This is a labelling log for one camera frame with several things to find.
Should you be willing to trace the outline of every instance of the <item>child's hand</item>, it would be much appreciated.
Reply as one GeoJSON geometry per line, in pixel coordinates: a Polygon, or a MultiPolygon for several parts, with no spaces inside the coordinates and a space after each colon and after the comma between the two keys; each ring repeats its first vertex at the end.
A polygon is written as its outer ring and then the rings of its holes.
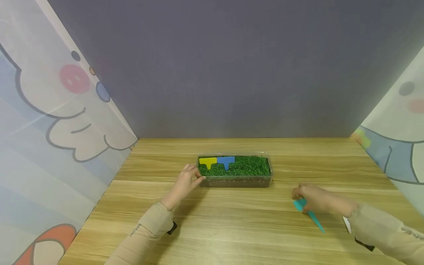
{"type": "Polygon", "coordinates": [[[348,198],[342,197],[328,190],[311,184],[299,184],[293,189],[292,199],[305,198],[307,204],[303,208],[303,213],[308,211],[329,211],[338,212],[348,218],[358,204],[348,198]]]}
{"type": "Polygon", "coordinates": [[[171,190],[161,200],[161,203],[172,211],[175,206],[189,193],[196,188],[206,177],[199,173],[199,169],[195,165],[185,165],[183,171],[178,175],[177,180],[172,186],[171,190]],[[192,181],[192,176],[197,177],[196,180],[192,181]]]}

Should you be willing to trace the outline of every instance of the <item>wood grain tabletop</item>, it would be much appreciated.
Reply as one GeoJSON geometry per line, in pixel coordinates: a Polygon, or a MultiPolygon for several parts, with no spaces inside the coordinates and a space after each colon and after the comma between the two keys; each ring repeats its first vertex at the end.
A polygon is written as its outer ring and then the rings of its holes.
{"type": "Polygon", "coordinates": [[[299,183],[368,203],[424,231],[424,219],[351,138],[141,139],[94,208],[61,265],[103,264],[139,218],[199,153],[268,152],[269,188],[197,188],[146,264],[400,264],[370,252],[340,215],[316,213],[325,234],[291,199],[299,183]]]}

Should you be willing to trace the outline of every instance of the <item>plastic tray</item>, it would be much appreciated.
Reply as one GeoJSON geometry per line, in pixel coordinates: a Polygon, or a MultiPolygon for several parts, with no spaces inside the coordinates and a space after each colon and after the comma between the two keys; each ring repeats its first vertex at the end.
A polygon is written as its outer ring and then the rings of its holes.
{"type": "Polygon", "coordinates": [[[271,159],[266,152],[251,153],[200,153],[197,156],[197,166],[199,166],[199,157],[201,156],[261,156],[268,159],[271,174],[269,176],[207,176],[200,183],[200,187],[232,187],[232,188],[267,188],[271,184],[274,172],[271,165],[271,159]]]}

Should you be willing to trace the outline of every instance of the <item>artificial grass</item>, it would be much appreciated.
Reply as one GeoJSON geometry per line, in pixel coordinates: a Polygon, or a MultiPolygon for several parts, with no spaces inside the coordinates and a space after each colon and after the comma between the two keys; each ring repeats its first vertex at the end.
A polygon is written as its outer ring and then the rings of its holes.
{"type": "MultiPolygon", "coordinates": [[[[223,156],[200,156],[207,157],[223,157],[223,156]]],[[[261,156],[235,156],[235,163],[230,163],[228,171],[225,170],[224,164],[212,164],[211,170],[206,165],[199,165],[199,172],[202,176],[271,176],[268,158],[261,156]]]]}

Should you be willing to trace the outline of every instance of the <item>beige long sleeve shirt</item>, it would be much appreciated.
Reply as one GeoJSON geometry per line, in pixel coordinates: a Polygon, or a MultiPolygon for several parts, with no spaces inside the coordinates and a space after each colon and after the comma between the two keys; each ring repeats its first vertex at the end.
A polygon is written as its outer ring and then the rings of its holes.
{"type": "MultiPolygon", "coordinates": [[[[172,229],[172,215],[161,203],[153,205],[105,264],[142,264],[154,244],[172,229]]],[[[424,234],[395,217],[363,204],[353,211],[349,222],[360,242],[375,246],[405,264],[424,265],[424,234]]]]}

